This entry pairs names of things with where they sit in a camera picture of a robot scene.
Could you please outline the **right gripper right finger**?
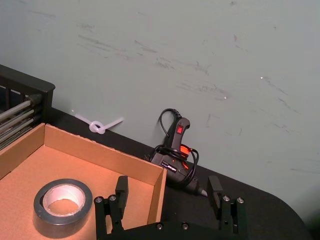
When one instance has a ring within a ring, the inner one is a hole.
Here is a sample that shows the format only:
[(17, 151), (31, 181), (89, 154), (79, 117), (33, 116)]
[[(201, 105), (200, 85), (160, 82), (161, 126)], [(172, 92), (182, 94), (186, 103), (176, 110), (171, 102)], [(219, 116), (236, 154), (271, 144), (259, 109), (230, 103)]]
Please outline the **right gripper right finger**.
[(221, 235), (245, 235), (247, 233), (247, 213), (243, 197), (232, 198), (225, 193), (217, 176), (207, 180), (207, 197), (218, 220)]

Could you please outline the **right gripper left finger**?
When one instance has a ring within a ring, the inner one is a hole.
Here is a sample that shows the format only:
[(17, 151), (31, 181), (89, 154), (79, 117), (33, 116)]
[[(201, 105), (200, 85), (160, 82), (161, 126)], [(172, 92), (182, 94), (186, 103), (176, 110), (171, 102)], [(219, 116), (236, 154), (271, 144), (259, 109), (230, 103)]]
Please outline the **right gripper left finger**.
[(94, 199), (96, 235), (107, 235), (106, 217), (110, 216), (111, 232), (119, 233), (124, 230), (122, 219), (129, 195), (128, 176), (118, 177), (115, 194), (107, 198), (98, 196)]

